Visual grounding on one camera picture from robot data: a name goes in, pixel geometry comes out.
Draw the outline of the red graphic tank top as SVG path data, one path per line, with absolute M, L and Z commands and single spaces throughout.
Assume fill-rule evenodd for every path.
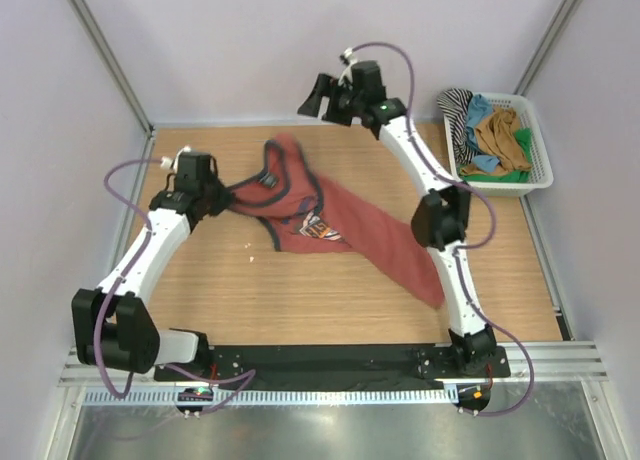
M 231 210 L 258 220 L 275 251 L 358 253 L 416 299 L 444 305 L 436 266 L 410 226 L 315 172 L 294 136 L 266 141 L 263 168 L 230 190 Z

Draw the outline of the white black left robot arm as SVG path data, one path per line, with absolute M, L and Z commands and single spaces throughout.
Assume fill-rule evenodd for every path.
M 144 374 L 176 363 L 189 379 L 204 378 L 212 367 L 202 349 L 204 335 L 159 330 L 148 303 L 169 261 L 197 224 L 232 203 L 209 153 L 181 149 L 159 160 L 167 170 L 165 187 L 141 216 L 143 226 L 118 265 L 98 286 L 79 289 L 71 302 L 76 354 L 80 363 Z

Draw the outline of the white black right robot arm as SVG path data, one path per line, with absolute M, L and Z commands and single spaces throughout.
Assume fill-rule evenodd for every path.
M 399 160 L 420 194 L 410 226 L 414 239 L 429 253 L 443 288 L 452 367 L 464 376 L 489 373 L 497 341 L 468 264 L 470 186 L 454 180 L 438 163 L 407 107 L 387 96 L 377 62 L 356 61 L 345 72 L 344 78 L 320 73 L 297 113 L 343 126 L 357 119 Z

